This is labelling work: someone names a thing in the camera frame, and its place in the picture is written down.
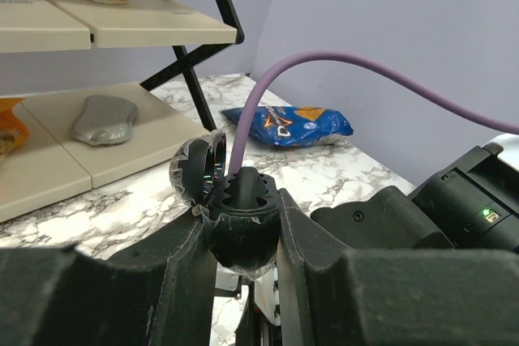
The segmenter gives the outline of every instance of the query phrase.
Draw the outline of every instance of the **table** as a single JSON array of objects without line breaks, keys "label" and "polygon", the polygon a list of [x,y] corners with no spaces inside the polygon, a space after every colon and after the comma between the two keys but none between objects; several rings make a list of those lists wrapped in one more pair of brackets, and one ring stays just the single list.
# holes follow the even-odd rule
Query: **table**
[{"label": "table", "polygon": [[[200,79],[218,128],[225,129],[230,147],[235,126],[222,109],[245,104],[255,82],[244,75]],[[183,81],[173,81],[153,92],[194,121],[199,116]],[[288,105],[266,92],[262,105]],[[254,165],[287,188],[302,210],[367,200],[385,186],[409,193],[413,186],[350,142],[335,146],[272,149],[250,141],[244,165]],[[78,243],[78,250],[107,259],[181,215],[186,206],[174,193],[168,163],[134,174],[107,186],[31,212],[0,224],[0,247],[64,246]],[[242,300],[217,297],[212,317],[211,346],[231,345],[247,294]]]}]

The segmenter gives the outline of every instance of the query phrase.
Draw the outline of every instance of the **blue chip bag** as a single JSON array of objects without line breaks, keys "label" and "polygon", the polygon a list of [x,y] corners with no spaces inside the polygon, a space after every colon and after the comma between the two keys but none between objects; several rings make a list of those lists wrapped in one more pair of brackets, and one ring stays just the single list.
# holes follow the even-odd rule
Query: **blue chip bag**
[{"label": "blue chip bag", "polygon": [[[238,123],[242,110],[222,112],[232,123]],[[249,135],[267,145],[288,147],[331,144],[353,133],[348,120],[333,109],[258,107]]]}]

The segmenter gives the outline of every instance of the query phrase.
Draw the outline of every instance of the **purple tube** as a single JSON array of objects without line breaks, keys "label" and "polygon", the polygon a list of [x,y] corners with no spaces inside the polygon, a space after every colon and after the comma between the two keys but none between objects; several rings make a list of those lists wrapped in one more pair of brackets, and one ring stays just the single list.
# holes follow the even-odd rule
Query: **purple tube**
[{"label": "purple tube", "polygon": [[238,123],[238,129],[236,130],[236,138],[234,139],[233,151],[231,152],[230,156],[229,174],[237,173],[242,167],[243,154],[245,153],[247,137],[249,135],[249,131],[251,130],[252,118],[254,117],[255,110],[260,103],[261,96],[263,96],[265,91],[267,91],[267,88],[272,83],[272,81],[274,81],[281,73],[293,66],[303,64],[304,62],[323,60],[345,62],[347,64],[356,65],[371,70],[375,73],[378,73],[379,75],[391,79],[395,83],[399,83],[401,86],[431,101],[432,103],[443,107],[451,113],[455,113],[456,115],[469,121],[478,123],[479,125],[485,127],[489,127],[493,130],[519,135],[519,126],[485,117],[480,113],[466,109],[465,107],[462,107],[461,105],[454,103],[453,101],[450,101],[425,88],[423,85],[414,82],[406,76],[401,75],[394,70],[391,70],[376,62],[336,50],[312,50],[309,52],[294,54],[293,56],[279,61],[269,70],[267,70],[267,72],[265,72],[258,83],[254,86],[251,94],[247,99],[245,107],[243,108],[242,115]]}]

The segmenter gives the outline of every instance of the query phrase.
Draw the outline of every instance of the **wall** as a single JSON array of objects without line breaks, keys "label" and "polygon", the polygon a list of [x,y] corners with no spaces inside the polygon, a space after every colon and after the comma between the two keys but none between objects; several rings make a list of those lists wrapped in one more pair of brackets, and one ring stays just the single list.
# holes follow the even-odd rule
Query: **wall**
[{"label": "wall", "polygon": [[[179,0],[219,18],[214,0]],[[200,64],[199,75],[250,72],[271,0],[234,0],[246,33],[240,46]],[[0,96],[143,81],[175,59],[170,47],[0,54]]]},{"label": "wall", "polygon": [[[253,78],[307,49],[343,49],[429,88],[519,122],[519,0],[272,0]],[[353,142],[418,184],[495,135],[407,92],[338,63],[299,66],[274,92],[295,105],[339,109]]]}]

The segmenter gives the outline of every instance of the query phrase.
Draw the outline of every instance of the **beige shelf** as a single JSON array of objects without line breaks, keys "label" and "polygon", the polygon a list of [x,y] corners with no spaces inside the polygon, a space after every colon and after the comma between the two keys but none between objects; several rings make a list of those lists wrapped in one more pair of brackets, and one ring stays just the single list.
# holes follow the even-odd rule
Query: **beige shelf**
[{"label": "beige shelf", "polygon": [[[118,96],[137,105],[139,113],[130,141],[118,146],[92,147],[69,135],[84,99],[91,95]],[[207,132],[137,83],[36,95],[22,104],[92,176],[94,188],[167,161],[184,141]]]},{"label": "beige shelf", "polygon": [[92,189],[92,179],[22,106],[28,141],[0,164],[0,222]]},{"label": "beige shelf", "polygon": [[174,0],[46,0],[88,26],[101,48],[230,44],[236,29]]},{"label": "beige shelf", "polygon": [[89,29],[45,0],[0,0],[0,53],[90,49]]}]

